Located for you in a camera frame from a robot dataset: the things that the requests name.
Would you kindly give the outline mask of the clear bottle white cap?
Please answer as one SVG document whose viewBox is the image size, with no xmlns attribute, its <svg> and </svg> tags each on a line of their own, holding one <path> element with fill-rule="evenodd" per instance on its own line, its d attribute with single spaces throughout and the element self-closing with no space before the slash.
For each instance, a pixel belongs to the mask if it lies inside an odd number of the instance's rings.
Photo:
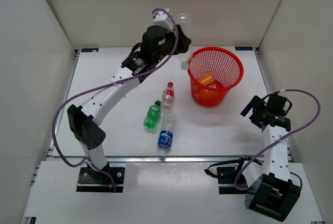
<svg viewBox="0 0 333 224">
<path fill-rule="evenodd" d="M 176 23 L 180 29 L 180 40 L 177 47 L 177 59 L 181 63 L 181 69 L 187 70 L 189 68 L 189 60 L 191 59 L 193 54 L 193 26 L 191 15 L 189 13 L 177 14 Z"/>
</svg>

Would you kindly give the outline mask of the orange juice bottle gold cap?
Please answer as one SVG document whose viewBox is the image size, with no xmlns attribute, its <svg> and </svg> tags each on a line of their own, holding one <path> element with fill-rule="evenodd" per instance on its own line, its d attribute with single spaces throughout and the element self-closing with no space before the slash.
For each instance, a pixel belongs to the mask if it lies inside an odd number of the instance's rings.
<svg viewBox="0 0 333 224">
<path fill-rule="evenodd" d="M 212 86 L 215 84 L 215 80 L 212 76 L 212 74 L 207 74 L 200 79 L 198 79 L 198 82 L 204 86 Z"/>
</svg>

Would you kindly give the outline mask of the orange soda bottle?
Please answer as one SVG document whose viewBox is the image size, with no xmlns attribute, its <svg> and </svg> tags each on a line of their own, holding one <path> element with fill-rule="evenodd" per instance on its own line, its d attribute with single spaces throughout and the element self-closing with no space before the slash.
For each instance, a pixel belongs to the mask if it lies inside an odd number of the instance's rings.
<svg viewBox="0 0 333 224">
<path fill-rule="evenodd" d="M 214 89 L 219 89 L 219 87 L 216 84 L 213 84 L 209 86 L 209 89 L 201 89 L 198 93 L 195 94 L 195 99 L 199 101 L 208 101 L 218 98 L 220 92 L 215 91 Z"/>
</svg>

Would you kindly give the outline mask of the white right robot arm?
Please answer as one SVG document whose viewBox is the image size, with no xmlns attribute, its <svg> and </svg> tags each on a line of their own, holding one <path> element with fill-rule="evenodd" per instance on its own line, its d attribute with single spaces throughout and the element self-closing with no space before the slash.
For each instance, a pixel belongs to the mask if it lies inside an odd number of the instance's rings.
<svg viewBox="0 0 333 224">
<path fill-rule="evenodd" d="M 293 184 L 288 167 L 288 139 L 290 119 L 284 109 L 291 102 L 277 92 L 264 98 L 254 96 L 241 112 L 249 111 L 251 122 L 261 129 L 265 146 L 273 145 L 264 153 L 262 165 L 252 162 L 234 168 L 234 177 L 247 182 L 247 209 L 283 222 L 297 202 L 301 188 Z"/>
</svg>

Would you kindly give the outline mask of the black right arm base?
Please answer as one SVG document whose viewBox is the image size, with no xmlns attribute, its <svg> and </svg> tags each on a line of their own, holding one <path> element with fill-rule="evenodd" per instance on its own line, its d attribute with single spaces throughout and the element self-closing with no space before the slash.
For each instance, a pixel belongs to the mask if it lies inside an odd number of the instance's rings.
<svg viewBox="0 0 333 224">
<path fill-rule="evenodd" d="M 234 187 L 234 181 L 245 162 L 250 159 L 250 156 L 242 155 L 238 159 L 211 164 L 204 172 L 206 175 L 217 179 L 220 195 L 246 194 L 246 191 Z"/>
</svg>

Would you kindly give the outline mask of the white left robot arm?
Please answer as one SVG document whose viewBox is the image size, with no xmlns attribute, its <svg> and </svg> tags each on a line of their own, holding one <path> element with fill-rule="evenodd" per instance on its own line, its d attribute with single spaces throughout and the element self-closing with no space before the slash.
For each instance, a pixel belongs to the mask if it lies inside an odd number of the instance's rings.
<svg viewBox="0 0 333 224">
<path fill-rule="evenodd" d="M 139 86 L 165 56 L 188 51 L 191 40 L 181 26 L 170 32 L 162 26 L 150 26 L 128 57 L 121 63 L 107 88 L 100 90 L 80 106 L 67 110 L 69 127 L 89 158 L 87 165 L 97 182 L 109 177 L 109 165 L 102 142 L 106 133 L 99 127 L 112 108 L 132 89 Z"/>
</svg>

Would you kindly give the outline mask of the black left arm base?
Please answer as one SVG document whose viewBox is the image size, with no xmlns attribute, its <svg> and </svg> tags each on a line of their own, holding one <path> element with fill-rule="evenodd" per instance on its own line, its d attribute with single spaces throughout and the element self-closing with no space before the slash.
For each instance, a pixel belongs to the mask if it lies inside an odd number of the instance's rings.
<svg viewBox="0 0 333 224">
<path fill-rule="evenodd" d="M 125 167 L 110 167 L 108 174 L 113 178 L 116 188 L 110 178 L 88 166 L 81 166 L 78 176 L 77 192 L 122 193 L 124 186 Z"/>
</svg>

